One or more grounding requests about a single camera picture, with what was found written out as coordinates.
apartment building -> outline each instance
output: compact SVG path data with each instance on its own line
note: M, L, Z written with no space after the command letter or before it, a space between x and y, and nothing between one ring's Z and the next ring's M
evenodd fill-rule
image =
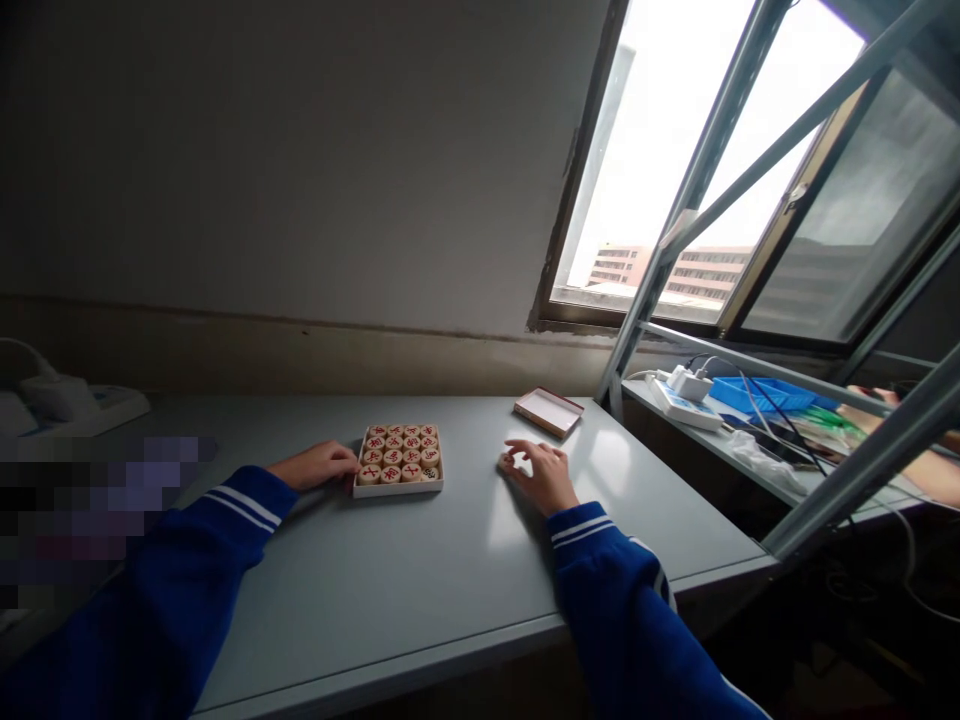
M753 253L749 246L703 247L680 253L667 281L668 292L726 301ZM653 248L604 245L597 251L589 285L619 283L639 287Z

blue sleeve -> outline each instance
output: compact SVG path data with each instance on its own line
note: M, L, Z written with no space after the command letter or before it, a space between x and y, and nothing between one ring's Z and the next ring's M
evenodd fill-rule
M244 467L166 513L122 573L0 678L0 707L17 718L187 717L241 578L296 499Z
M656 556L599 503L547 521L560 603L598 718L767 718L676 613Z

sky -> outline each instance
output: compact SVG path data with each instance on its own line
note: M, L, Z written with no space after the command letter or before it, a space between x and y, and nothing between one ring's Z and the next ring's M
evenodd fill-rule
M566 284L586 285L604 244L654 245L752 6L634 0L620 43L636 51ZM817 0L791 8L757 77L705 209L856 59L862 39ZM813 134L693 244L755 245ZM557 278L560 284L563 278Z

hand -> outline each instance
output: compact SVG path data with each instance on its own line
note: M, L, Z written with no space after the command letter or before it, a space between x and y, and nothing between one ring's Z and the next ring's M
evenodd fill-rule
M534 445L529 440L507 440L506 444L510 450L503 456L503 471L520 486L544 517L580 504L570 482L566 453L546 443ZM519 452L533 466L533 477L514 465L513 456Z
M360 472L353 450L335 440L314 445L267 468L291 489L306 492L328 480Z
M866 391L864 391L864 389L859 385L848 385L847 390L855 392L858 395L867 395ZM890 390L881 390L880 388L874 388L873 391L882 397L883 401L887 403L887 405L891 405L893 407L900 405L900 398L895 392L891 392ZM879 418L876 415L871 415L863 410L857 410L849 405L841 405L839 408L837 408L837 414L852 422L867 435L871 434L874 430L880 427L880 423L883 422L883 418Z

power strip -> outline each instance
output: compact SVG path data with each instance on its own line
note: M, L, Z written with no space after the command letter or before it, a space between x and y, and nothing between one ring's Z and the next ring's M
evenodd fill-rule
M723 419L715 410L703 403L684 400L663 380L649 376L647 385L663 414L671 420L677 420L687 425L702 428L703 430L718 431L723 425Z
M70 422L38 417L39 428L20 437L94 437L150 412L150 401L138 390L118 385L91 385L90 392L99 412Z

